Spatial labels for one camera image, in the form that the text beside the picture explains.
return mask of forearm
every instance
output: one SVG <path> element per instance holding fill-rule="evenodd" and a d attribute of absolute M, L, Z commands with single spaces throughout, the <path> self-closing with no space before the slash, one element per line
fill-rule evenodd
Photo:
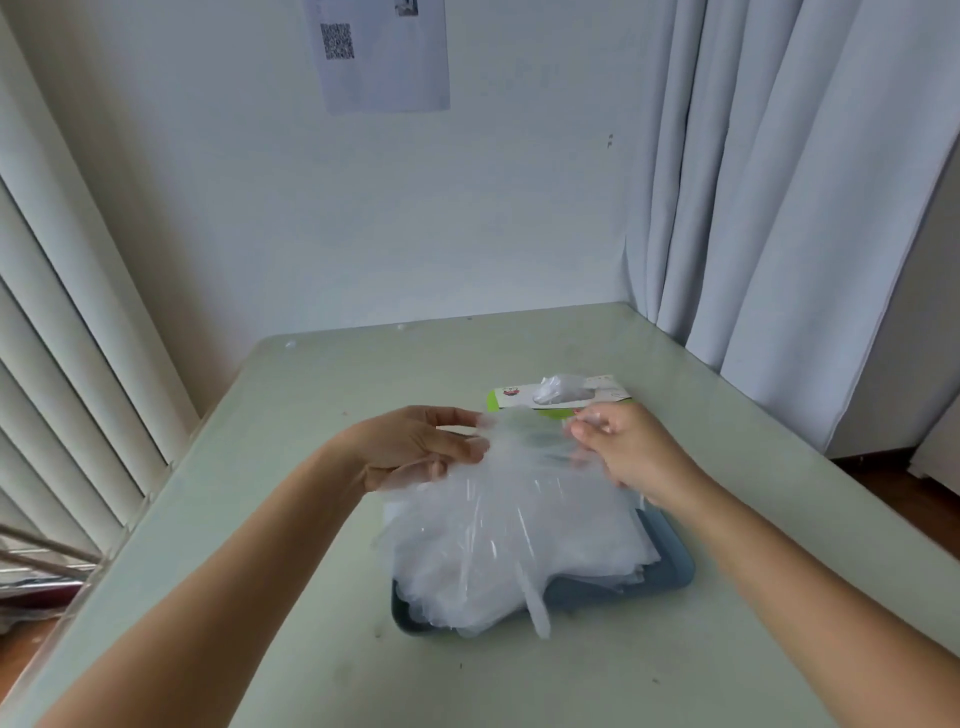
<path fill-rule="evenodd" d="M 846 726 L 960 724 L 960 661 L 705 475 L 678 516 Z"/>
<path fill-rule="evenodd" d="M 363 495 L 330 445 L 128 630 L 39 725 L 226 726 L 276 630 Z"/>

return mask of light green table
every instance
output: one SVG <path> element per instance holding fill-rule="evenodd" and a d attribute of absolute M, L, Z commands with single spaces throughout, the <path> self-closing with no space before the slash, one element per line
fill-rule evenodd
<path fill-rule="evenodd" d="M 714 477 L 831 567 L 960 651 L 960 563 L 625 305 L 262 342 L 169 483 L 0 716 L 29 725 L 199 565 L 312 448 L 407 403 L 481 409 L 497 385 L 613 374 Z M 524 619 L 475 640 L 411 638 L 349 519 L 257 672 L 236 726 L 817 726 L 831 721 L 700 545 L 682 592 Z"/>

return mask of hand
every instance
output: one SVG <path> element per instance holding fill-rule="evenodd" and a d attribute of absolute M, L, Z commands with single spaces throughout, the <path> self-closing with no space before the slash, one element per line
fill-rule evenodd
<path fill-rule="evenodd" d="M 385 484 L 399 487 L 439 480 L 451 463 L 478 463 L 487 443 L 438 427 L 476 427 L 479 412 L 457 407 L 410 406 L 357 423 L 336 435 L 330 444 L 363 463 L 364 487 L 375 491 Z"/>
<path fill-rule="evenodd" d="M 667 509 L 707 478 L 642 404 L 592 404 L 568 429 L 581 445 L 603 458 L 611 480 Z"/>

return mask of vertical blind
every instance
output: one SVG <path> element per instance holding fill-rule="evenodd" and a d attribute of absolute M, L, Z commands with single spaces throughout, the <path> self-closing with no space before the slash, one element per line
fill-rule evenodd
<path fill-rule="evenodd" d="M 0 15 L 0 522 L 106 552 L 196 424 Z"/>

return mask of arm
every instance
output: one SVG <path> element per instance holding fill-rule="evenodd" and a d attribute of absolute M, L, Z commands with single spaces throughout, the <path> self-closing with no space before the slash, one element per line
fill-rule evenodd
<path fill-rule="evenodd" d="M 960 725 L 960 660 L 858 591 L 706 475 L 646 409 L 594 405 L 571 433 L 610 477 L 707 546 L 839 723 Z"/>
<path fill-rule="evenodd" d="M 475 462 L 480 455 L 467 440 L 436 427 L 474 426 L 477 417 L 454 408 L 406 407 L 321 446 L 38 725 L 228 725 L 276 630 L 361 496 L 396 468 L 424 458 L 433 456 L 427 477 L 444 463 Z"/>

